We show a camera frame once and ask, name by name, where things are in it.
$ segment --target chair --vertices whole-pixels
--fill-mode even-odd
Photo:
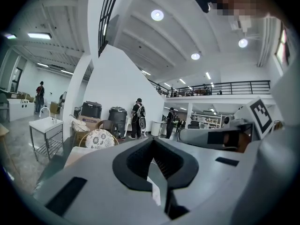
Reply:
[[[119,144],[118,140],[108,131],[104,129],[96,129],[86,134],[80,141],[79,147],[81,145],[82,140],[86,138],[85,146],[86,148],[92,149],[103,149],[113,147],[114,141]]]
[[[116,136],[116,133],[118,131],[118,124],[116,124],[110,120],[103,120],[103,121],[99,122],[98,128],[104,129],[104,130],[110,132],[113,136]]]
[[[6,110],[7,113],[6,113],[6,119],[9,121],[9,101],[8,99],[6,98],[6,95],[4,93],[1,93],[0,94],[0,112],[2,110]]]

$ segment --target floor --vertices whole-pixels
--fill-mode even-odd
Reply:
[[[44,110],[41,118],[47,116],[49,116],[49,113]],[[49,160],[41,155],[37,155],[38,161],[36,161],[30,145],[31,139],[28,123],[38,119],[40,119],[38,114],[12,122],[7,122],[3,117],[0,117],[0,123],[9,130],[9,133],[5,136],[7,149],[20,175],[13,168],[4,147],[1,146],[0,153],[3,165],[14,178],[14,183],[29,194],[32,193],[39,177],[49,164]],[[32,135],[35,145],[44,143],[44,136],[41,133],[33,130]],[[56,156],[63,156],[62,148],[56,153]]]
[[[44,110],[41,118],[47,116],[49,116],[49,113],[47,110]],[[31,117],[12,122],[7,122],[6,119],[0,117],[0,123],[9,130],[5,140],[10,156],[13,159],[20,175],[14,170],[4,150],[4,147],[0,146],[0,154],[3,165],[14,178],[14,184],[28,194],[32,194],[34,192],[34,190],[37,188],[37,184],[41,185],[43,181],[63,169],[64,164],[72,150],[73,138],[71,137],[64,142],[64,146],[60,148],[58,152],[56,152],[50,162],[48,158],[39,154],[37,155],[38,161],[36,161],[31,145],[28,123],[29,121],[38,119],[40,119],[38,114],[34,114]],[[34,144],[36,146],[44,143],[44,137],[41,133],[35,130],[33,130],[32,133]],[[127,134],[125,140],[119,141],[119,143],[121,144],[131,141],[132,139],[130,139],[128,136],[130,136],[130,133]],[[171,139],[177,139],[176,133],[173,132]]]

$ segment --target trash bin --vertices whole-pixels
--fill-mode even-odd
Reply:
[[[157,137],[160,130],[160,125],[162,122],[152,122],[152,129],[151,129],[151,135]]]

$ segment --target gray plastic surface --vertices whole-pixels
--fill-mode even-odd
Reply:
[[[222,149],[222,144],[207,144],[209,132],[234,131],[236,127],[217,128],[217,129],[183,129],[179,133],[179,140],[186,144],[192,144],[201,148]]]
[[[66,167],[47,180],[36,198],[46,204],[74,176],[87,179],[74,202],[63,216],[75,224],[162,224],[169,221],[151,192],[127,189],[115,176],[112,162],[120,152],[145,139],[95,151]]]
[[[162,139],[194,156],[199,172],[187,188],[174,190],[190,209],[171,221],[149,192],[128,190],[114,176],[113,158],[143,139],[88,154],[47,180],[37,191],[46,204],[72,177],[88,180],[64,218],[76,224],[248,225],[261,219],[292,182],[300,166],[300,127],[275,131],[245,153],[211,150]],[[238,160],[234,167],[217,157]]]

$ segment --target black rubber pad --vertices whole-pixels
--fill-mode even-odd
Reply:
[[[220,163],[224,163],[224,164],[230,165],[230,166],[235,166],[235,167],[239,164],[239,161],[228,159],[228,158],[225,158],[225,157],[218,157],[216,159],[216,161],[220,162]]]
[[[77,195],[82,190],[87,182],[83,178],[72,178],[46,205],[46,208],[62,216],[69,208],[71,203],[75,200]]]

